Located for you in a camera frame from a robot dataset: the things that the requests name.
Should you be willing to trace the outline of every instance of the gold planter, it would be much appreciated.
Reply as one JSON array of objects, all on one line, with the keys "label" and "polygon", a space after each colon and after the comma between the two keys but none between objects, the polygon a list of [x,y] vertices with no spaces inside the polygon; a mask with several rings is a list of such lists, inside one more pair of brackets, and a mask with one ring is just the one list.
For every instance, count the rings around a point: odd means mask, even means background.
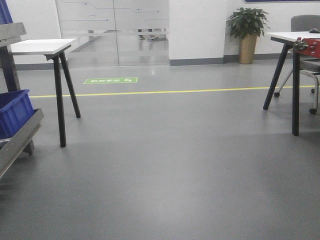
[{"label": "gold planter", "polygon": [[240,41],[240,55],[239,61],[241,64],[252,64],[254,61],[257,34],[247,34],[244,39]]}]

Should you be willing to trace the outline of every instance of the table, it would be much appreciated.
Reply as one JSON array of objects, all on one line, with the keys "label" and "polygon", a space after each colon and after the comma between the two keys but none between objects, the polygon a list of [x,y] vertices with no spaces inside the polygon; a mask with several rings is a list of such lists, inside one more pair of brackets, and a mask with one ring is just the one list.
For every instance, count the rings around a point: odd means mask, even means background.
[{"label": "table", "polygon": [[[287,57],[288,50],[291,49],[297,38],[319,39],[319,33],[309,33],[308,31],[293,31],[293,32],[268,32],[267,36],[271,37],[272,41],[283,43],[283,48],[275,68],[275,72],[265,98],[263,109],[268,110],[271,99],[273,97],[278,79]],[[299,97],[300,97],[300,54],[293,51],[293,80],[292,80],[292,134],[299,135]]]},{"label": "table", "polygon": [[81,117],[75,90],[71,80],[71,75],[67,65],[65,50],[70,48],[75,38],[70,39],[35,39],[25,40],[11,44],[10,54],[13,56],[19,55],[45,55],[47,61],[53,60],[54,79],[55,79],[55,92],[58,112],[59,136],[60,146],[63,148],[67,145],[65,117],[64,117],[64,104],[62,96],[60,61],[63,68],[66,83],[71,96],[73,108],[77,118]]}]

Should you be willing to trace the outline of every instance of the potted plant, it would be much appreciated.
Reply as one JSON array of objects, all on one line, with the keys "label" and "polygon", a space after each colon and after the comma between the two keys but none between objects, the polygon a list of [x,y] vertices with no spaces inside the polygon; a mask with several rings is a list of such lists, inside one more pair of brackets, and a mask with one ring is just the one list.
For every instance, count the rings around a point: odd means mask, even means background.
[{"label": "potted plant", "polygon": [[240,38],[241,64],[252,64],[256,49],[257,37],[265,35],[264,27],[268,27],[267,12],[257,8],[237,8],[227,21],[230,27],[230,36]]}]

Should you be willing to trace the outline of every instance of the red machine part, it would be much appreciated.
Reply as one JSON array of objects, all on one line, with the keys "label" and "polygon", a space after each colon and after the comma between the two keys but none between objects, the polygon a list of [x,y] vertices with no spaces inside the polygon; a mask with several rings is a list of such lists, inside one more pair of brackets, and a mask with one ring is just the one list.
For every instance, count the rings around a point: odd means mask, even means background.
[{"label": "red machine part", "polygon": [[312,56],[320,59],[320,39],[298,37],[293,44],[294,50],[303,55]]}]

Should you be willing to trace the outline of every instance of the white tabletop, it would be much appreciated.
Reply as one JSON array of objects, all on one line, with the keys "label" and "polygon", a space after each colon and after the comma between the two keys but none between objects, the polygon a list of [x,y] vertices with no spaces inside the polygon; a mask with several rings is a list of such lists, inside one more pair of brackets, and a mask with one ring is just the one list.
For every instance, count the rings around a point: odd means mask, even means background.
[{"label": "white tabletop", "polygon": [[320,39],[320,33],[309,33],[308,31],[266,32],[265,35],[291,42],[295,42],[297,38]]},{"label": "white tabletop", "polygon": [[12,55],[53,55],[72,44],[76,38],[35,39],[11,44]]}]

